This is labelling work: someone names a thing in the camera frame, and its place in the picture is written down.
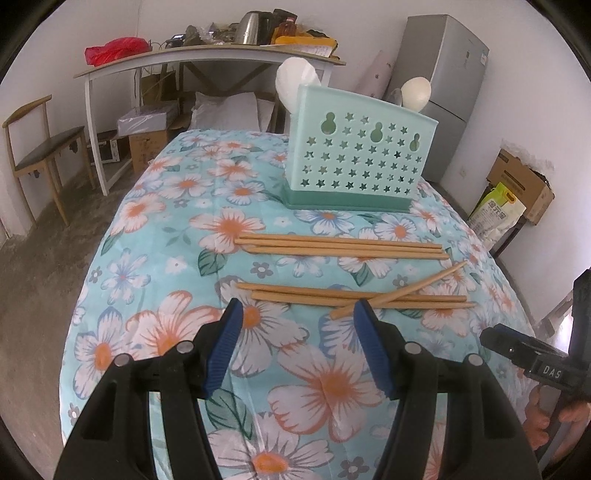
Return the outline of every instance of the floral bedsheet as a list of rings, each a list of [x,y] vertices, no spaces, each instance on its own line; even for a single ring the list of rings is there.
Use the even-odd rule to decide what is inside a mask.
[[[222,476],[372,478],[397,404],[377,390],[352,319],[330,321],[327,308],[253,300],[236,285],[391,291],[450,261],[252,255],[234,242],[242,232],[438,242],[454,262],[469,260],[423,293],[467,295],[477,307],[378,314],[436,356],[461,361],[479,352],[522,415],[529,380],[482,349],[478,336],[499,322],[532,331],[507,280],[457,213],[425,182],[408,214],[289,210],[278,197],[287,142],[285,135],[257,132],[186,132],[125,197],[92,261],[66,339],[64,440],[115,355],[161,355],[218,320],[237,297],[245,315],[233,360],[223,387],[200,401]],[[437,478],[445,400],[438,401],[425,478]],[[155,395],[150,409],[158,475],[171,479]]]

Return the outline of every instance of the chair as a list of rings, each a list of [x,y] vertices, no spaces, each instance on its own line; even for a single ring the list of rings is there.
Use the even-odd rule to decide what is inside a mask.
[[[26,175],[27,173],[31,173],[32,171],[38,170],[43,171],[47,176],[47,182],[49,184],[49,189],[51,191],[53,201],[56,203],[57,209],[59,210],[61,218],[64,220],[64,223],[66,224],[66,226],[68,226],[69,222],[66,217],[64,206],[62,205],[59,196],[59,194],[61,193],[62,185],[60,175],[57,171],[56,166],[56,154],[64,148],[66,148],[72,142],[75,142],[78,139],[80,139],[80,149],[82,151],[82,156],[86,164],[86,170],[88,171],[88,176],[90,178],[90,185],[93,189],[95,188],[95,179],[92,176],[90,158],[88,157],[88,152],[86,151],[86,138],[84,135],[84,127],[70,128],[69,130],[54,135],[53,137],[49,134],[49,122],[47,120],[46,105],[46,103],[49,100],[51,100],[51,95],[39,98],[39,100],[35,100],[34,102],[23,105],[7,118],[7,120],[2,124],[2,128],[4,129],[4,132],[6,134],[8,160],[10,162],[10,166],[12,167],[12,173],[15,179],[17,180],[18,191],[20,192],[22,201],[25,203],[27,207],[28,215],[33,224],[36,223],[35,217],[33,217],[31,207],[29,206],[27,198],[25,197],[25,193],[22,190],[22,185],[19,177]],[[17,120],[20,120],[22,117],[33,111],[38,106],[42,107],[43,109],[43,127],[45,129],[46,139],[39,146],[33,149],[29,154],[27,154],[18,164],[15,164],[14,152],[12,151],[12,144],[10,142],[9,125],[13,124]]]

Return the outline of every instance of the wooden chopstick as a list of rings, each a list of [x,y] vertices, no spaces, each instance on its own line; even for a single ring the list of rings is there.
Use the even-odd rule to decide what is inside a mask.
[[[267,291],[253,291],[251,297],[254,300],[277,301],[281,303],[295,303],[299,305],[314,305],[321,307],[340,307],[349,304],[349,299],[334,299],[308,295],[290,295],[286,293],[273,293]],[[475,304],[466,301],[390,301],[380,306],[382,309],[469,309]]]
[[[449,257],[442,252],[434,251],[427,252],[404,252],[404,251],[371,251],[354,249],[339,249],[339,248],[302,248],[302,247],[248,247],[244,250],[251,254],[269,254],[269,255],[296,255],[302,257],[364,257],[364,258],[419,258],[419,259],[433,259],[446,260]]]
[[[420,280],[418,282],[415,282],[415,283],[411,283],[410,285],[407,285],[406,287],[399,288],[398,290],[394,290],[389,293],[384,293],[382,295],[378,295],[378,296],[370,299],[369,304],[372,307],[379,308],[379,307],[383,306],[385,303],[389,303],[391,301],[397,300],[404,295],[414,293],[417,290],[419,290],[423,287],[426,287],[427,285],[430,285],[431,283],[433,283],[437,280],[441,280],[443,277],[447,277],[448,275],[451,275],[452,273],[454,273],[456,270],[459,270],[467,263],[468,263],[468,261],[464,260],[463,262],[459,262],[455,265],[452,265],[451,267],[446,268],[445,270],[442,270],[439,273],[435,273],[435,274],[431,275],[430,277],[427,277],[427,278]],[[348,317],[348,316],[352,315],[354,305],[355,304],[351,303],[351,304],[347,305],[346,307],[342,307],[342,308],[333,310],[332,312],[330,312],[330,318],[333,320],[338,320],[340,318]]]
[[[354,290],[337,290],[336,288],[308,288],[308,287],[289,287],[286,285],[265,285],[261,283],[247,283],[239,282],[236,284],[238,288],[251,291],[264,291],[271,293],[283,293],[288,295],[305,295],[310,297],[324,297],[330,299],[372,299],[381,292],[377,291],[354,291]],[[466,301],[465,295],[405,295],[400,297],[404,301]]]
[[[353,245],[389,245],[391,247],[423,247],[441,250],[441,244],[430,244],[428,242],[391,242],[386,240],[370,240],[363,238],[342,238],[339,236],[310,236],[310,235],[276,235],[273,233],[241,233],[241,239],[269,239],[269,240],[295,240],[302,242],[328,241],[339,244]]]
[[[237,238],[234,240],[237,245],[252,245],[253,247],[303,247],[303,248],[331,248],[331,249],[351,249],[355,248],[356,244],[346,244],[330,241],[330,238],[319,238],[316,242],[307,242],[299,240],[270,240],[268,238]],[[368,249],[386,252],[425,252],[433,253],[443,250],[437,250],[429,247],[399,247],[398,245],[366,245]]]

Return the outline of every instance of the gray refrigerator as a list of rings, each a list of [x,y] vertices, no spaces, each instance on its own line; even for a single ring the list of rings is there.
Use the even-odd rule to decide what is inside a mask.
[[[421,111],[439,122],[423,170],[423,178],[438,183],[470,119],[489,49],[449,15],[408,17],[400,51],[384,99],[414,77],[431,82],[431,99]]]

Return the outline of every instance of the red plastic bag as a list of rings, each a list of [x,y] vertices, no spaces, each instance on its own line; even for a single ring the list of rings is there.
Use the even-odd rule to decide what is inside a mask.
[[[88,65],[104,65],[110,61],[124,59],[150,51],[150,45],[143,38],[123,37],[111,40],[102,47],[89,47],[84,51]]]

